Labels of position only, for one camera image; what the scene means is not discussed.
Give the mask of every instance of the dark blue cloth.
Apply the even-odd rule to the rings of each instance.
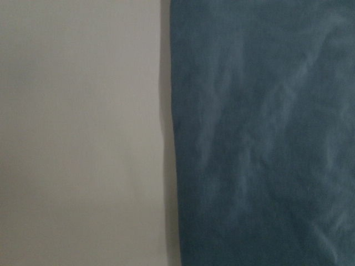
[[[183,266],[355,265],[355,1],[172,0]]]

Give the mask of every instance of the white wall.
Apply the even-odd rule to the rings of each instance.
[[[179,265],[168,5],[0,1],[0,265]]]

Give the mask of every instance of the wrinkled fabric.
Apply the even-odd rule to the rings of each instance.
[[[183,266],[355,265],[355,1],[172,0]]]

